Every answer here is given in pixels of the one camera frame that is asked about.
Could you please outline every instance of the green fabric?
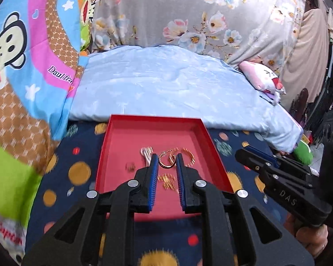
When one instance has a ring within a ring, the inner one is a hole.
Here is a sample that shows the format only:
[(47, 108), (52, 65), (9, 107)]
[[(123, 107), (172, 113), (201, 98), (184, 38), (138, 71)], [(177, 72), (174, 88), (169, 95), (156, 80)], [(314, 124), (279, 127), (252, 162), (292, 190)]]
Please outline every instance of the green fabric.
[(304, 165), (311, 164), (313, 160), (313, 154), (311, 153), (309, 146), (302, 140), (294, 150), (294, 156), (298, 162), (301, 162)]
[(0, 147), (0, 215), (27, 228), (42, 177)]

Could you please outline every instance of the light blue blanket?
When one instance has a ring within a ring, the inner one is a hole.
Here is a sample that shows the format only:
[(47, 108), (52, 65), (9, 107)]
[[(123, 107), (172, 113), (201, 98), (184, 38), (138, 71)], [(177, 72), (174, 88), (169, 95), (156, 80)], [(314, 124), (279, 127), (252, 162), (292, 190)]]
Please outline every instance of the light blue blanket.
[(286, 152), (303, 132), (240, 72), (177, 46), (90, 55), (69, 118), (107, 121), (111, 114), (201, 118), (208, 128), (259, 132)]

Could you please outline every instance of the gold bangle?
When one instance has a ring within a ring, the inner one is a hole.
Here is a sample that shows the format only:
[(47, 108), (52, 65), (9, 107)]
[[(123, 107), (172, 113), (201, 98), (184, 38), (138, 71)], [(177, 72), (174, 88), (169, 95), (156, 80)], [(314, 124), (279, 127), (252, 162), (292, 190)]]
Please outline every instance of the gold bangle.
[[(174, 153), (178, 150), (179, 150), (178, 148), (174, 148), (174, 149), (171, 150), (171, 153), (169, 155), (170, 163), (174, 164), (176, 162), (176, 156), (174, 155)], [(189, 164), (185, 164), (185, 166), (186, 167), (191, 167), (192, 165), (194, 165), (195, 156), (191, 153), (191, 151), (186, 149), (186, 148), (182, 148), (182, 151), (186, 152), (189, 155), (189, 157), (191, 158), (191, 162)]]
[(160, 165), (162, 168), (164, 168), (164, 169), (171, 169), (171, 168), (174, 167), (174, 165), (175, 165), (175, 163), (176, 163), (176, 156), (175, 156), (175, 155), (174, 155), (174, 162), (173, 162), (172, 165), (170, 165), (170, 166), (164, 165), (164, 164), (162, 163), (162, 161), (161, 161), (162, 156), (165, 155), (165, 154), (168, 153), (168, 152), (171, 152), (171, 151), (173, 151), (173, 149), (171, 149), (171, 150), (169, 150), (169, 151), (166, 151), (166, 152), (163, 152), (162, 154), (159, 155), (158, 163), (159, 163), (159, 165)]

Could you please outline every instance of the silver screw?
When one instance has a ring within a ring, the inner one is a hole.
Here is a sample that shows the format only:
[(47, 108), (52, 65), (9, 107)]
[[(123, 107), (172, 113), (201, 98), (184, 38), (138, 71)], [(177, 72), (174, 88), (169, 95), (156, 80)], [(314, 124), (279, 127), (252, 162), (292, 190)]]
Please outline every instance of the silver screw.
[(98, 193), (95, 190), (90, 190), (88, 193), (86, 193), (88, 198), (95, 198), (97, 195)]
[(248, 192), (242, 189), (237, 191), (237, 195), (241, 198), (246, 198), (248, 196)]
[(129, 180), (127, 185), (130, 187), (137, 187), (139, 182), (137, 180)]
[(197, 180), (195, 184), (197, 187), (205, 187), (207, 183), (204, 180)]

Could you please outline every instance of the red tray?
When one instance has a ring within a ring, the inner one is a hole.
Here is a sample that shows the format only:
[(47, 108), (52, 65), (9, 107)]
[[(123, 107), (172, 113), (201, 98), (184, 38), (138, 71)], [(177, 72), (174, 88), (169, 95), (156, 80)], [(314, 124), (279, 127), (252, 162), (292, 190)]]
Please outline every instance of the red tray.
[[(136, 170), (145, 167), (142, 147), (153, 147), (156, 154), (183, 147), (195, 156), (193, 168), (200, 176), (212, 182), (220, 190), (232, 191), (225, 168), (217, 150), (200, 119), (111, 115), (102, 146), (96, 190), (100, 193), (113, 191), (120, 184), (133, 179), (135, 172), (126, 170), (126, 163), (134, 162)], [(183, 154), (184, 162), (189, 157)], [(170, 173), (176, 178), (176, 168), (169, 170), (159, 166), (158, 175)], [(135, 214), (136, 221), (177, 219), (186, 215), (180, 206), (177, 192), (164, 189), (157, 182), (155, 205), (150, 214)]]

